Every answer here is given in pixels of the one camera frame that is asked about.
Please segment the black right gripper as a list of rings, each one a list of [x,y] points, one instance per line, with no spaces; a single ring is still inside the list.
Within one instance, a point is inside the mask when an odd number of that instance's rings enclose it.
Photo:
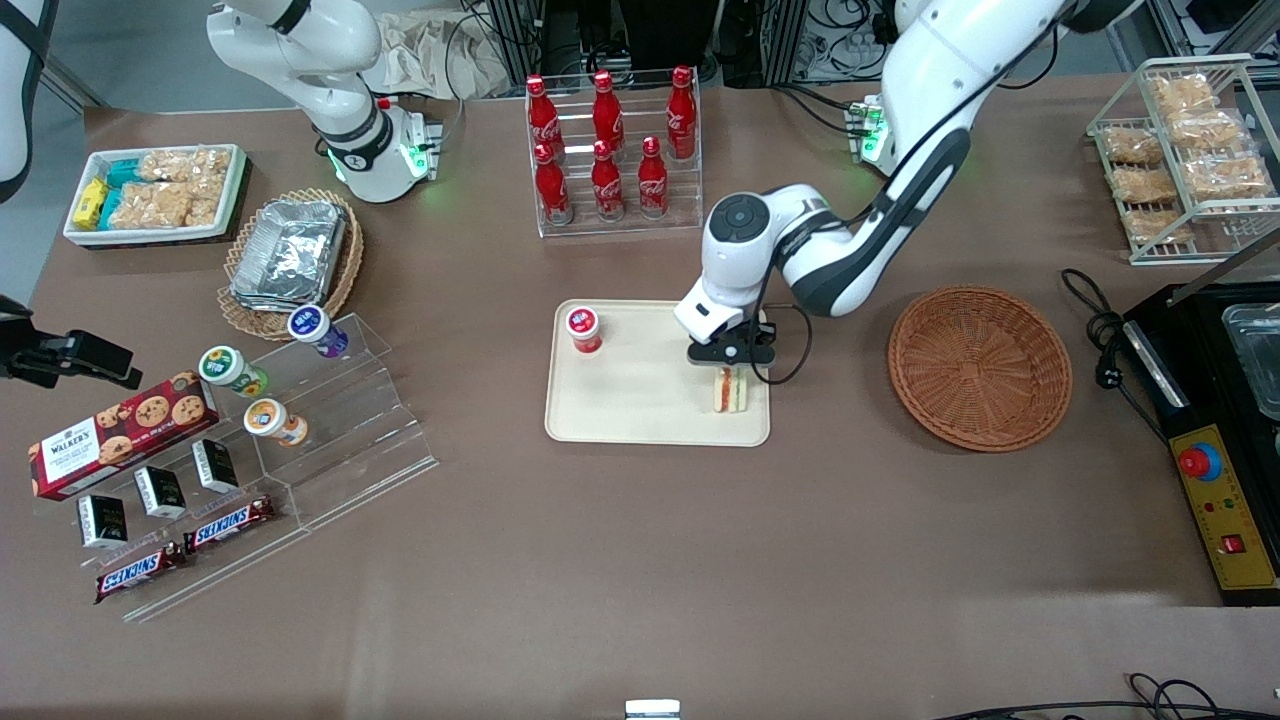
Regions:
[[[55,334],[38,331],[33,313],[1,295],[1,375],[44,388],[61,377],[83,375],[138,389],[143,373],[133,352],[93,333]]]

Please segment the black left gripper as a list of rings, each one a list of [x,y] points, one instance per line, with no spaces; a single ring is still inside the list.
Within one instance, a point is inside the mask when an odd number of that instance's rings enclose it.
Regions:
[[[742,323],[732,329],[722,331],[710,342],[700,345],[691,342],[687,347],[686,359],[695,366],[713,366],[710,378],[718,380],[722,377],[719,366],[737,366],[737,379],[746,380],[750,377],[750,366],[755,364],[760,368],[772,368],[776,361],[773,348],[777,337],[774,323]]]

